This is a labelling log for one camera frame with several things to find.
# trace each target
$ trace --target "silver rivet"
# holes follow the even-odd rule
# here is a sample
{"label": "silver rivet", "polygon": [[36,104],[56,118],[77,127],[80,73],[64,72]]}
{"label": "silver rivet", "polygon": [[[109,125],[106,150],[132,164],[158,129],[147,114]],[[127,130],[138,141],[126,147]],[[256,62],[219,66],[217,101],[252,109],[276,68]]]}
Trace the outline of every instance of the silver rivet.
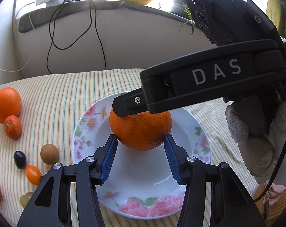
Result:
{"label": "silver rivet", "polygon": [[56,164],[53,165],[53,168],[54,169],[59,169],[59,168],[61,168],[61,164],[60,163],[56,163]]}
{"label": "silver rivet", "polygon": [[190,156],[187,157],[187,160],[188,160],[189,162],[195,162],[195,161],[196,161],[196,157],[190,155]]}
{"label": "silver rivet", "polygon": [[134,101],[135,101],[137,104],[140,104],[141,98],[137,96],[137,97],[134,99]]}
{"label": "silver rivet", "polygon": [[94,160],[95,158],[92,156],[86,158],[86,162],[93,162]]}
{"label": "silver rivet", "polygon": [[221,167],[224,168],[224,169],[227,169],[228,166],[229,166],[229,165],[228,165],[226,162],[222,162],[222,163],[221,163]]}

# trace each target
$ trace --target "hand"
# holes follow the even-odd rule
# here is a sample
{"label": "hand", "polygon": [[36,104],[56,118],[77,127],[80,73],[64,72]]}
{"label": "hand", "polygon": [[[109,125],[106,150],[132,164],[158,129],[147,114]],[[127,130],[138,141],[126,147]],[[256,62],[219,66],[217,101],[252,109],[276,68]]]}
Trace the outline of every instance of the hand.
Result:
{"label": "hand", "polygon": [[[286,139],[286,102],[278,106],[271,123],[265,118],[257,96],[233,102],[226,108],[226,119],[251,175],[258,183],[269,180]],[[274,180],[277,185],[285,183],[286,155]]]}

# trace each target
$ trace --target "white wall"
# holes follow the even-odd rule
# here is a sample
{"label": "white wall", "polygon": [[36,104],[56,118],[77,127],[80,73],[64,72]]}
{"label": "white wall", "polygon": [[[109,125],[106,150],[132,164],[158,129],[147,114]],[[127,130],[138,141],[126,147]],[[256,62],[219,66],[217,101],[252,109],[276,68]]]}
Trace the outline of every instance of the white wall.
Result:
{"label": "white wall", "polygon": [[[104,69],[104,60],[98,41],[92,10],[91,29],[71,48],[60,51],[52,48],[49,68],[53,73],[85,72]],[[89,26],[89,10],[56,21],[54,41],[67,47]],[[204,34],[191,26],[166,17],[138,12],[125,7],[97,10],[97,29],[103,43],[106,69],[147,68],[195,51],[216,47]],[[46,68],[51,40],[48,24],[35,29],[36,51],[22,70],[23,77],[49,74]],[[18,33],[17,44],[22,65],[33,51],[34,32]]]}
{"label": "white wall", "polygon": [[[18,70],[12,40],[12,7],[14,0],[3,0],[0,4],[0,69]],[[21,79],[20,72],[0,71],[0,84]]]}

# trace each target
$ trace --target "striped tablecloth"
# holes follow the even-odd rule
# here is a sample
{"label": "striped tablecloth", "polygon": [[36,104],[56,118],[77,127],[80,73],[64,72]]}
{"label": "striped tablecloth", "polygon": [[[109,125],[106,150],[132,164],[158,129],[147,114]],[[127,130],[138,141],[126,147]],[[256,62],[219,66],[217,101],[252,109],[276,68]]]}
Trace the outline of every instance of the striped tablecloth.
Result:
{"label": "striped tablecloth", "polygon": [[[0,86],[15,88],[22,98],[20,119],[23,133],[18,140],[6,137],[0,124],[0,189],[4,195],[0,212],[16,226],[23,208],[19,203],[21,195],[34,191],[24,170],[18,170],[13,161],[15,151],[23,151],[28,164],[36,165],[42,174],[50,169],[40,158],[40,150],[46,143],[52,143],[59,150],[59,161],[72,164],[71,142],[74,128],[82,114],[99,99],[141,86],[139,73],[142,69],[117,69],[100,72],[83,72],[40,76],[23,79]],[[225,104],[222,99],[186,107],[200,122],[208,137],[212,150],[212,164],[228,162],[251,195],[258,184],[246,169],[237,144],[229,135],[225,120]],[[207,184],[204,226],[210,221],[210,184]],[[75,194],[72,185],[71,193]],[[101,206],[107,227],[174,227],[179,213],[157,220],[135,220],[125,218]],[[78,226],[76,200],[71,200],[73,226]]]}

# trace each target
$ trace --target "letter d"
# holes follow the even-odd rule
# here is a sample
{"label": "letter d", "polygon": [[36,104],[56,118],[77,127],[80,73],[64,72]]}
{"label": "letter d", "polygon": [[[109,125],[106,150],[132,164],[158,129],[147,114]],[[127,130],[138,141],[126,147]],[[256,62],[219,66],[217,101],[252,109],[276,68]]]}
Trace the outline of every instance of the letter d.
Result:
{"label": "letter d", "polygon": [[[202,81],[199,81],[199,80],[198,80],[197,75],[196,75],[196,72],[201,72],[202,78],[203,78]],[[205,83],[206,77],[205,77],[205,73],[204,73],[204,71],[203,71],[202,69],[192,70],[192,74],[194,75],[194,80],[196,81],[196,85]]]}

